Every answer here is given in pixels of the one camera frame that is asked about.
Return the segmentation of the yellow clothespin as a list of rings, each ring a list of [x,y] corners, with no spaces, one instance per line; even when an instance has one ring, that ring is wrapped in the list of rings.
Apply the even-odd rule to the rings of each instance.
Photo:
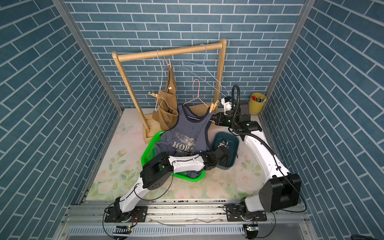
[[[218,103],[219,103],[219,101],[217,100],[211,104],[211,106],[209,108],[209,113],[212,113],[215,110],[215,108],[218,106]]]

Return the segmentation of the dark grey tank top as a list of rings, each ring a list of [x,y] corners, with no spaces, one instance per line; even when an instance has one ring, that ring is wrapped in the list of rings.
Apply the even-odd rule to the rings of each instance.
[[[169,156],[189,157],[211,151],[208,130],[214,112],[209,110],[202,117],[195,115],[185,105],[178,106],[176,124],[160,136],[155,143],[155,153],[166,152]]]

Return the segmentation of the pink wire hanger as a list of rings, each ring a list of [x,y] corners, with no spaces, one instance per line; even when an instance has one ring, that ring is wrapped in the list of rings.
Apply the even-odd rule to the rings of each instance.
[[[195,98],[193,98],[192,100],[186,102],[183,104],[183,107],[188,107],[190,112],[197,115],[196,117],[193,117],[193,116],[190,116],[190,115],[186,115],[186,117],[190,120],[194,120],[194,121],[198,121],[201,119],[201,117],[203,115],[205,115],[207,112],[208,113],[211,113],[212,110],[211,110],[211,107],[208,106],[201,98],[200,98],[200,87],[201,87],[201,83],[198,79],[195,79],[193,81],[193,84],[192,84],[192,87],[195,86],[195,83],[198,83],[198,91],[197,91],[197,95]],[[187,104],[190,104],[194,101],[198,100],[200,102],[199,105],[192,105],[192,106],[187,106]]]

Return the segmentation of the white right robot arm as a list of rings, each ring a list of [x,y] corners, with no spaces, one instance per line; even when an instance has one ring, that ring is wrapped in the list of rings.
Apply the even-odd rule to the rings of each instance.
[[[255,219],[262,213],[272,213],[294,207],[299,203],[302,180],[298,174],[292,174],[280,162],[268,145],[262,127],[252,121],[250,115],[237,114],[234,111],[217,113],[212,117],[215,125],[228,127],[230,133],[240,136],[260,162],[266,176],[258,194],[243,198],[239,204],[241,216],[247,220]]]

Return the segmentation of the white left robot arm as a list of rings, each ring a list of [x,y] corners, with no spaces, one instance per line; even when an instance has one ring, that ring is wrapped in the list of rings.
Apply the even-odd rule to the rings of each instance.
[[[123,197],[115,200],[113,210],[116,218],[121,214],[130,213],[140,200],[152,190],[160,188],[174,174],[189,171],[210,171],[218,164],[229,159],[230,152],[226,147],[218,147],[211,152],[199,153],[194,156],[174,157],[161,152],[143,166],[135,185]]]

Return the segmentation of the tan tank top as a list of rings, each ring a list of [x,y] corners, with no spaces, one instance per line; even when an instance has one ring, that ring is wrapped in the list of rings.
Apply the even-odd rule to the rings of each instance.
[[[178,121],[177,84],[173,68],[168,71],[165,91],[159,91],[158,110],[153,112],[153,119],[160,124],[162,131],[170,130]]]

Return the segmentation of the dark teal plastic tray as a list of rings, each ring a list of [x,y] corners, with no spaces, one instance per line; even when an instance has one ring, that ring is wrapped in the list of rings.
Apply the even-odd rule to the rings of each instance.
[[[212,143],[212,149],[216,150],[218,147],[224,146],[229,150],[229,158],[224,163],[217,165],[219,169],[228,170],[234,165],[239,143],[240,141],[235,135],[226,132],[216,133]]]

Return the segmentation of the yellow pen cup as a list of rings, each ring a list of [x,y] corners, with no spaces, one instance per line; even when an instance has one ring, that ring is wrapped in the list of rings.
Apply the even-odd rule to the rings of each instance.
[[[265,103],[267,102],[267,97],[260,93],[253,93],[249,101],[249,111],[251,115],[258,115]]]

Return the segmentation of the green plastic basket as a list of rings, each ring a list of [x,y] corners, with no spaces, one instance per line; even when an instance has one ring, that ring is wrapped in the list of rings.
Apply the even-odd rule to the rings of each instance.
[[[153,138],[151,139],[151,141],[149,142],[146,150],[144,151],[144,153],[141,157],[141,164],[143,166],[156,155],[155,143],[161,141],[161,134],[163,134],[163,133],[164,133],[164,131],[160,131],[160,132],[156,133],[153,136]],[[200,172],[197,172],[197,174],[198,174],[198,176],[196,178],[190,178],[187,176],[187,172],[180,172],[180,173],[174,174],[174,177],[179,178],[179,179],[183,179],[183,180],[186,180],[189,182],[198,182],[198,181],[203,179],[206,172],[200,171]]]

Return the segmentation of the beige clothespin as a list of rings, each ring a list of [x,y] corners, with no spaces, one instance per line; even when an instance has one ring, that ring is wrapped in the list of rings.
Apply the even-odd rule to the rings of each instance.
[[[166,62],[166,64],[167,64],[168,68],[169,68],[169,69],[172,69],[172,68],[173,68],[173,65],[172,65],[171,59],[166,59],[166,58],[164,58],[164,59],[165,59],[165,62]]]

